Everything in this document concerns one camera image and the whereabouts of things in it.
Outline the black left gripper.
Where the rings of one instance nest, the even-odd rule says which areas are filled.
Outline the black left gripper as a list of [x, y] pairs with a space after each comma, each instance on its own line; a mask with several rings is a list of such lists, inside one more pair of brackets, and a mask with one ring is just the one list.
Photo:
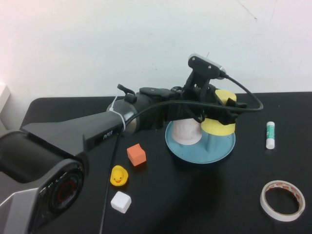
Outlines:
[[[234, 100], [234, 94], [225, 90], [217, 89], [211, 84], [204, 84], [203, 87], [180, 87], [175, 86], [171, 89], [177, 93], [177, 100], [195, 101], [197, 103], [206, 103], [218, 107], [247, 108], [247, 104]], [[238, 114], [220, 108], [195, 106], [190, 104], [177, 104], [169, 108], [168, 119], [179, 120], [193, 118], [195, 121], [204, 121], [213, 119], [223, 125], [235, 124]]]

